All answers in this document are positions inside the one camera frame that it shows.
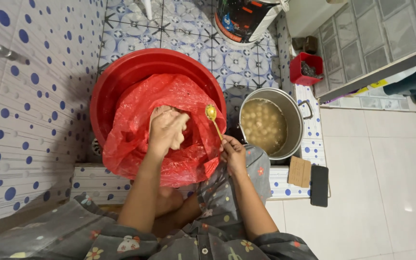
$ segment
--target metal pot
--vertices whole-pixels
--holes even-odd
[[[307,100],[297,104],[290,95],[277,88],[265,87],[251,92],[251,94],[245,98],[242,106],[240,107],[239,127],[242,131],[243,138],[246,143],[248,143],[248,140],[246,139],[245,132],[242,128],[242,109],[245,103],[253,98],[262,98],[271,101],[280,108],[286,119],[288,134],[286,136],[285,144],[282,146],[282,148],[280,148],[279,151],[269,155],[269,159],[282,160],[292,156],[301,146],[304,131],[303,120],[312,118],[314,116],[311,104],[309,104]],[[310,116],[303,118],[303,115],[299,110],[299,106],[302,104],[307,105],[309,111],[311,112]]]

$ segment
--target spoon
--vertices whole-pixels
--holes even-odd
[[[216,130],[218,131],[218,135],[219,138],[221,138],[222,141],[222,135],[221,132],[219,131],[218,125],[215,122],[216,119],[216,108],[214,105],[212,104],[207,104],[207,106],[205,107],[205,114],[208,117],[209,120],[213,121],[214,126],[216,127]]]

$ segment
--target black phone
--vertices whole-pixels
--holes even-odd
[[[328,168],[311,166],[311,205],[328,206]]]

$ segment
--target red plastic container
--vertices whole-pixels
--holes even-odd
[[[213,74],[198,61],[175,50],[145,49],[113,62],[99,77],[91,98],[91,125],[99,145],[112,130],[116,104],[134,83],[153,74],[182,74],[193,80],[216,103],[226,118],[226,102]]]
[[[305,61],[309,67],[315,67],[317,74],[322,74],[324,72],[324,62],[321,57],[307,54],[306,52],[300,52],[299,55],[290,62],[290,81],[294,84],[304,86],[312,86],[321,81],[321,79],[301,74],[301,61]]]

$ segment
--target gray pajama shirt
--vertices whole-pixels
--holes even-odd
[[[246,145],[247,172],[263,203],[271,196],[269,158]],[[0,234],[0,259],[315,260],[302,239],[268,233],[248,241],[232,178],[220,163],[196,194],[203,214],[164,238],[118,225],[85,194]]]

